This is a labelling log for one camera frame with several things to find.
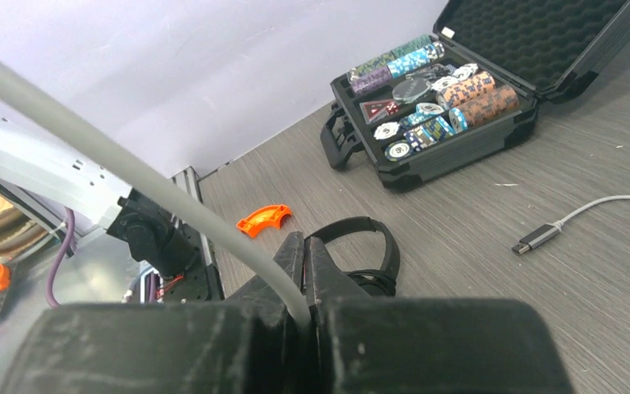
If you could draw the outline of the black wired headphones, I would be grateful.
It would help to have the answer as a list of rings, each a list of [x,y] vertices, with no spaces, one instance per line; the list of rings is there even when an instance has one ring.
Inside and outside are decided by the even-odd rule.
[[[310,235],[323,242],[336,267],[370,296],[397,294],[401,252],[392,231],[368,216],[332,222]]]

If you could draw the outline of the white grey headphones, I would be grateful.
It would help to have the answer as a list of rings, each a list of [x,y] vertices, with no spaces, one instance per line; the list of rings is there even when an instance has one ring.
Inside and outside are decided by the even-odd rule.
[[[213,211],[182,193],[162,174],[2,62],[0,100],[227,249],[274,290],[299,330],[308,332],[311,315],[299,288],[268,254]]]

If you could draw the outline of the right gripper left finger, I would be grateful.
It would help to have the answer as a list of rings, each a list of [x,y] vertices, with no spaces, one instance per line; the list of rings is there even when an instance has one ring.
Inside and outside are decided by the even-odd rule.
[[[279,393],[298,329],[264,280],[223,301],[43,312],[2,393]]]

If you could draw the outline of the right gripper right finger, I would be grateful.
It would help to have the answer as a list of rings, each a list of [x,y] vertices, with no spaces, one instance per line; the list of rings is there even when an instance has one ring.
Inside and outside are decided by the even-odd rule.
[[[305,243],[317,344],[307,393],[570,393],[545,320],[506,298],[371,296]]]

